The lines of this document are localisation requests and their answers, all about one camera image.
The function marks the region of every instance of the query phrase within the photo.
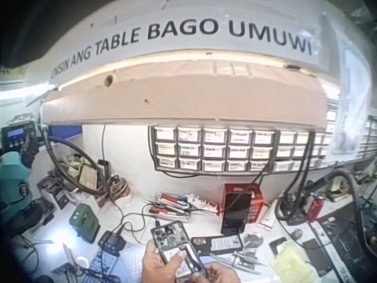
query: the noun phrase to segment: sticky note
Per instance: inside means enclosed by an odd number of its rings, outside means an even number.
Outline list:
[[[290,246],[285,246],[270,265],[283,283],[312,283],[317,277]]]

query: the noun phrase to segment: digital display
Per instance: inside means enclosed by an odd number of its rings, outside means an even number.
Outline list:
[[[24,130],[22,128],[16,129],[16,130],[13,130],[13,131],[9,131],[8,137],[18,136],[19,134],[23,134],[23,133],[24,133]]]

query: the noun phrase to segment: red bottle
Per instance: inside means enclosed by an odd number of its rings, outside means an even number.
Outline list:
[[[314,222],[317,219],[320,210],[323,208],[323,204],[323,197],[317,196],[313,199],[312,204],[307,211],[307,219],[309,222]]]

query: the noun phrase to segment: hand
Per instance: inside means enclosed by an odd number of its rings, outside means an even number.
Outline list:
[[[153,240],[150,240],[145,248],[141,283],[174,283],[176,271],[184,260],[184,252],[177,252],[165,265],[160,255],[156,254],[155,251],[156,246]]]
[[[208,279],[201,274],[194,274],[195,283],[241,283],[236,272],[218,262],[205,264],[208,273]]]

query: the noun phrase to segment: green device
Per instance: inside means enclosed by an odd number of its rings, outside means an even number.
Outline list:
[[[76,230],[77,236],[83,240],[93,243],[100,230],[100,223],[90,206],[80,203],[72,216],[70,225]]]

